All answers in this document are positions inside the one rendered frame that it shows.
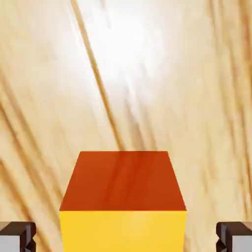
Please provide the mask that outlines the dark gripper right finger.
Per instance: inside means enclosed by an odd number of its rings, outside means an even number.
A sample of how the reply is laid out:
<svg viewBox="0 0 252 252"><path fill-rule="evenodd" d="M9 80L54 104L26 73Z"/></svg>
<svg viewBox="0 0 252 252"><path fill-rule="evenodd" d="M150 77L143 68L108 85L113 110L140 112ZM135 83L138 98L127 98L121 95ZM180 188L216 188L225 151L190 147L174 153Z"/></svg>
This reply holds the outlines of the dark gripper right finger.
<svg viewBox="0 0 252 252"><path fill-rule="evenodd" d="M216 224L216 252L252 252L252 221Z"/></svg>

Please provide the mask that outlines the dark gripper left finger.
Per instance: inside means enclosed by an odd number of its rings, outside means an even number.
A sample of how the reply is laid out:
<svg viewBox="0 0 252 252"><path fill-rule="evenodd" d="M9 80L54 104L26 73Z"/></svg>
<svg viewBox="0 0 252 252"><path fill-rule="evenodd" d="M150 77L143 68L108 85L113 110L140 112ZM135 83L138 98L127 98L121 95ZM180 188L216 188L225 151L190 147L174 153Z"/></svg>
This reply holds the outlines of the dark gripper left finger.
<svg viewBox="0 0 252 252"><path fill-rule="evenodd" d="M31 221L0 221L0 252L36 252L36 224Z"/></svg>

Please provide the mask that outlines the small yellow cube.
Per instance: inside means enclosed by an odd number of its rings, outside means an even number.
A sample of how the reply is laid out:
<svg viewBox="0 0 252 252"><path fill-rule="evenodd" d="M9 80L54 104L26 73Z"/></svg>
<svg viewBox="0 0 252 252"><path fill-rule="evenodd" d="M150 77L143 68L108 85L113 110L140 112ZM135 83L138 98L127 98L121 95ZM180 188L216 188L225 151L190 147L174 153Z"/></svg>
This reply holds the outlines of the small yellow cube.
<svg viewBox="0 0 252 252"><path fill-rule="evenodd" d="M183 252L186 216L166 151L82 151L60 206L63 252Z"/></svg>

